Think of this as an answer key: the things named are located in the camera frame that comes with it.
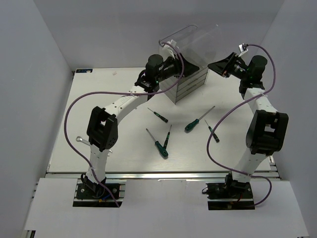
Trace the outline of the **clear acrylic drawer cabinet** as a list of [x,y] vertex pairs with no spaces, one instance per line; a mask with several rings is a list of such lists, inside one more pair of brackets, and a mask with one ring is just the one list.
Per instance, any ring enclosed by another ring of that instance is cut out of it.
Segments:
[[217,24],[208,26],[191,24],[159,39],[159,54],[164,59],[168,56],[177,57],[170,46],[163,45],[164,42],[173,45],[184,57],[185,71],[181,80],[178,81],[178,76],[173,76],[160,83],[161,90],[176,84],[165,92],[174,104],[205,84],[208,64],[215,59],[220,39],[221,30]]

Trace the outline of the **large green screwdriver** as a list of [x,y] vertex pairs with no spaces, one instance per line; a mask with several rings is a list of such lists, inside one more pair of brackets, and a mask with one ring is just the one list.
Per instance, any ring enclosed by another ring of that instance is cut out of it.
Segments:
[[201,117],[199,117],[198,119],[195,119],[194,121],[192,121],[191,123],[187,124],[184,128],[184,131],[186,133],[191,132],[195,126],[200,122],[200,120],[202,118],[204,118],[209,112],[211,112],[213,109],[215,108],[215,106],[211,107],[207,112],[205,112]]

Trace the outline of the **small screwdriver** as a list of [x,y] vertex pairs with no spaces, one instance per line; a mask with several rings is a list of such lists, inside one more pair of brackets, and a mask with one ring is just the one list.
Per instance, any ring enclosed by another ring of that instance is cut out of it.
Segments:
[[165,123],[168,123],[168,119],[166,119],[165,117],[163,117],[162,115],[160,115],[159,113],[151,110],[150,108],[148,108],[155,116],[157,116],[160,120],[162,120]]
[[208,129],[209,131],[212,133],[212,136],[214,138],[214,140],[216,141],[216,143],[219,143],[220,142],[220,139],[219,137],[215,134],[215,132],[213,131],[213,128],[207,123],[207,121],[205,120],[207,126],[208,126]]
[[170,125],[169,131],[168,131],[168,133],[166,135],[166,138],[165,138],[165,141],[164,141],[164,144],[163,144],[164,149],[166,149],[167,145],[168,145],[168,141],[169,141],[169,138],[170,138],[171,127],[172,127],[172,125]]

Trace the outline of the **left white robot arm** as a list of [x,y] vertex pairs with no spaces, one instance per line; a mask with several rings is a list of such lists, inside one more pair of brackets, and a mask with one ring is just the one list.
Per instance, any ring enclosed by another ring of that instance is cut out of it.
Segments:
[[159,90],[160,82],[173,76],[188,77],[200,69],[186,59],[183,59],[183,63],[184,69],[179,59],[168,57],[164,60],[161,55],[151,55],[128,95],[106,108],[95,107],[92,110],[87,128],[92,167],[81,176],[81,180],[94,198],[104,194],[106,160],[109,150],[118,140],[119,123],[135,108],[151,99],[150,93]]

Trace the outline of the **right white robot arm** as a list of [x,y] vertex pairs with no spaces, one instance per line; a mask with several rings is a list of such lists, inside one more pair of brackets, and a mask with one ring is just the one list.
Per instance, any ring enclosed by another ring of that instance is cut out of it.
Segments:
[[208,65],[222,77],[233,75],[240,80],[239,92],[253,112],[246,134],[246,151],[225,178],[223,190],[231,198],[247,190],[251,175],[259,164],[280,151],[284,142],[289,117],[278,112],[265,95],[262,75],[266,65],[267,59],[263,56],[255,55],[246,64],[236,53]]

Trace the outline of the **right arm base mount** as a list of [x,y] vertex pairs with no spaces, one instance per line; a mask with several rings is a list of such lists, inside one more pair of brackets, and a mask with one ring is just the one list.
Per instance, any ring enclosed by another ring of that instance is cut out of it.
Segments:
[[226,175],[224,182],[207,183],[202,194],[207,195],[210,211],[255,210],[250,183],[234,180],[231,173]]

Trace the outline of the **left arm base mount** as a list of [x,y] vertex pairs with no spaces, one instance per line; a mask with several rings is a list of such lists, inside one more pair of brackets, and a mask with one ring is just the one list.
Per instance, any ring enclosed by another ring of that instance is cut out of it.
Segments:
[[98,183],[92,182],[85,174],[82,174],[77,182],[73,207],[98,207],[119,208],[125,195],[125,183],[106,183],[102,181],[107,189]]

